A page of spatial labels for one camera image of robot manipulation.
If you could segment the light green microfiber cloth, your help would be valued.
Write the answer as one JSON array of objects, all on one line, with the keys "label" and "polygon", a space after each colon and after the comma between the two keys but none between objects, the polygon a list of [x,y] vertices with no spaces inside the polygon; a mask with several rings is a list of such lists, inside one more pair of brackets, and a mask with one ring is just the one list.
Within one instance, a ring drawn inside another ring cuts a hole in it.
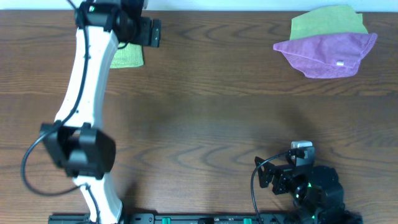
[{"label": "light green microfiber cloth", "polygon": [[142,46],[128,44],[125,48],[116,51],[110,68],[136,68],[143,65],[144,54]]}]

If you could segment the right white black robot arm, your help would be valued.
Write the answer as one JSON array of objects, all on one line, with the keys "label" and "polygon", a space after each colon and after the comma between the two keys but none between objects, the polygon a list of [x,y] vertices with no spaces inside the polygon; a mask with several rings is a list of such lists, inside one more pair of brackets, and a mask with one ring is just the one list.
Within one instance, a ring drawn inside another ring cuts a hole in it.
[{"label": "right white black robot arm", "polygon": [[276,166],[272,159],[256,157],[255,170],[251,177],[254,190],[254,175],[259,177],[262,188],[272,185],[276,195],[291,194],[295,209],[290,212],[259,213],[254,192],[252,202],[259,223],[317,223],[361,224],[358,213],[349,212],[344,203],[344,190],[334,168],[313,165],[314,159],[292,159],[287,164]]}]

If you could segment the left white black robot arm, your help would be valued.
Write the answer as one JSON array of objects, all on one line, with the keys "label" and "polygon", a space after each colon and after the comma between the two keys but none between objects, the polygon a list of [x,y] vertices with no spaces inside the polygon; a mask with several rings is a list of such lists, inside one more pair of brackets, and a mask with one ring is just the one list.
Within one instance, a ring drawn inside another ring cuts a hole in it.
[{"label": "left white black robot arm", "polygon": [[103,101],[115,53],[128,44],[158,47],[161,23],[142,15],[146,1],[83,1],[75,11],[76,53],[63,103],[40,133],[54,164],[83,194],[86,215],[51,215],[50,223],[123,223],[111,175],[115,141],[103,131]]}]

